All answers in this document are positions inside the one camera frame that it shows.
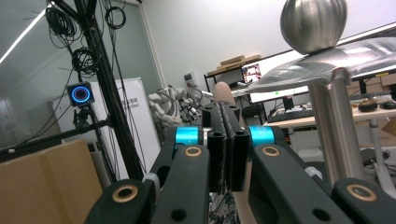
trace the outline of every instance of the glass wall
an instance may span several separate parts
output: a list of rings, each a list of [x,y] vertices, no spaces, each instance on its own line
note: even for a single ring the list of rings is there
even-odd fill
[[[73,1],[66,2],[74,7]],[[112,44],[107,25],[102,20],[106,12],[100,10],[99,2],[96,18],[99,26],[103,27],[103,38],[112,63]],[[115,35],[122,76],[142,77],[147,94],[152,93],[160,88],[160,82],[139,7],[124,6],[123,3],[112,5],[123,7],[126,15],[125,25]],[[77,73],[72,72],[70,53],[54,46],[59,47],[61,43],[55,36],[51,41],[46,17],[37,18],[46,7],[45,0],[0,2],[0,148],[14,146],[32,137],[59,133],[57,120],[52,116],[51,101],[63,94],[64,86],[78,82]],[[121,21],[120,15],[114,13],[115,22]],[[37,23],[33,28],[9,51],[34,20]],[[76,50],[82,46],[87,46],[84,38],[76,40],[70,47]],[[96,81],[96,76],[84,76],[83,79]]]

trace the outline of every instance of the wall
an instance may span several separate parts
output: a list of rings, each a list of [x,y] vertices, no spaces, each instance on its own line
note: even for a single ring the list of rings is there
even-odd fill
[[[396,21],[396,1],[346,0],[348,18],[343,37]],[[279,0],[145,0],[146,25],[164,80],[184,86],[194,72],[200,89],[203,74],[238,55],[270,56],[290,49],[280,33]]]

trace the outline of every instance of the stainless steel rod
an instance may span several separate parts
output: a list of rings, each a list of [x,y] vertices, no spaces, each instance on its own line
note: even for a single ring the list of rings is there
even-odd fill
[[[347,95],[348,73],[333,71],[327,85],[308,86],[324,160],[332,185],[340,178],[364,179],[361,153]]]

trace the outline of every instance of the metal plate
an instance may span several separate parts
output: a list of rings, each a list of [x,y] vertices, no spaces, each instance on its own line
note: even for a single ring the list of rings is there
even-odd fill
[[[353,77],[396,65],[396,38],[366,39],[325,49],[270,70],[262,78],[233,96],[253,92],[281,91],[308,85],[327,85],[332,70],[345,67]]]

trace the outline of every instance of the white board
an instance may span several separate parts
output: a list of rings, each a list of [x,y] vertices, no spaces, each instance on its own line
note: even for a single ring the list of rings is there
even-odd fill
[[[127,105],[124,102],[121,83],[119,80],[116,80],[116,83],[119,89],[119,95],[122,100],[124,112],[128,119],[129,128],[131,133],[133,133],[137,154],[143,164],[146,164],[146,171],[149,172],[160,153],[160,144],[151,118],[151,113],[149,111],[149,104],[142,80],[140,78],[124,79],[126,96],[132,117],[128,115],[126,110]],[[92,106],[95,110],[96,117],[98,120],[106,119],[107,112],[99,85],[97,82],[92,82],[91,84],[93,96],[95,98],[95,103],[93,103]],[[114,132],[110,135],[109,128],[104,127],[102,128],[102,136],[113,167],[118,167],[120,171],[120,179],[129,178],[120,154],[120,147],[117,142],[116,135]],[[111,139],[114,139],[114,147],[112,146]]]

